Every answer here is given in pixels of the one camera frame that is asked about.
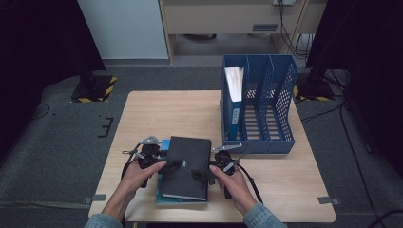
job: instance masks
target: file organizer compartment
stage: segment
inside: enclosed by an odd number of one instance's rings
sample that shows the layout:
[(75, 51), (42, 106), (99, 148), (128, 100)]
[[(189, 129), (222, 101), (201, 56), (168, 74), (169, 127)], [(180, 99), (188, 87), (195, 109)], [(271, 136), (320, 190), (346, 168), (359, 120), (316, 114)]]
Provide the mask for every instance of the file organizer compartment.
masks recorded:
[[(228, 87), (226, 67), (244, 67), (242, 103), (238, 134), (229, 140)], [(288, 154), (295, 140), (288, 124), (288, 111), (297, 78), (297, 66), (291, 55), (223, 55), (221, 90), (222, 144), (239, 144), (239, 154)]]

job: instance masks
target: denim sleeve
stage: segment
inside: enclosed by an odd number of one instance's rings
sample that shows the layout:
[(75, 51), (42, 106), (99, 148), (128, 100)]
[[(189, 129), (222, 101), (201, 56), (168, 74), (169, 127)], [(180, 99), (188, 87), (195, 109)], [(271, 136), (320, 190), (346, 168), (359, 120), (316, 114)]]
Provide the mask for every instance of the denim sleeve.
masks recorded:
[(106, 214), (96, 214), (91, 216), (85, 228), (122, 228), (123, 225), (115, 218)]
[(258, 202), (243, 217), (248, 228), (285, 228), (286, 226), (273, 213)]

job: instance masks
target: book cover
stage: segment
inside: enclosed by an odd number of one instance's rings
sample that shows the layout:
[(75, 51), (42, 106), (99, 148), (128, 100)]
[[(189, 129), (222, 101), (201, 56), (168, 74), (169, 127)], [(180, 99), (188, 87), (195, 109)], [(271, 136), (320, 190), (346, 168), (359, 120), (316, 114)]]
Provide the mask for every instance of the book cover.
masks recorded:
[(188, 200), (207, 200), (207, 180), (196, 180), (192, 170), (208, 169), (211, 141), (185, 137), (171, 137), (166, 159), (181, 161), (181, 165), (164, 173), (159, 191), (163, 197)]
[(240, 109), (242, 101), (242, 80), (243, 68), (239, 67), (226, 67), (225, 68), (225, 81), (228, 86), (226, 97), (226, 130), (228, 133), (228, 140), (233, 141), (237, 139)]

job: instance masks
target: black notebook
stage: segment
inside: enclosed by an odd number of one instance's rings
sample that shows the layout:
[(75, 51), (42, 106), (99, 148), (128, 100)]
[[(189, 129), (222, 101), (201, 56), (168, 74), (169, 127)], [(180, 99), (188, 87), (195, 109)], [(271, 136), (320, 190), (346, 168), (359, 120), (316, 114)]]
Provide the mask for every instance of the black notebook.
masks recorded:
[(207, 180), (192, 177), (192, 170), (205, 171), (210, 161), (211, 141), (172, 136), (167, 161), (180, 161), (178, 167), (163, 173), (160, 193), (163, 197), (207, 200)]

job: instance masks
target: wooden desk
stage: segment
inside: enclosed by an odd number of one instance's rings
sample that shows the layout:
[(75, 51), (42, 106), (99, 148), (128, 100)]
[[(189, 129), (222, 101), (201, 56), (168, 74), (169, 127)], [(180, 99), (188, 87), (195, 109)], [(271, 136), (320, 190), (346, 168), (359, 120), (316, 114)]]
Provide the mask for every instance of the wooden desk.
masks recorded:
[[(205, 138), (221, 145), (220, 91), (135, 91), (127, 98), (96, 194), (106, 201), (117, 187), (128, 155), (144, 138), (155, 135)], [(328, 193), (317, 169), (296, 107), (289, 115), (296, 143), (289, 155), (246, 156), (242, 166), (255, 179), (263, 202), (283, 222), (333, 222), (331, 204), (319, 204)], [(157, 206), (157, 175), (139, 189), (126, 211), (131, 221), (242, 222), (232, 200), (217, 184), (209, 186), (209, 202), (200, 205)], [(100, 213), (106, 201), (94, 201), (89, 215)]]

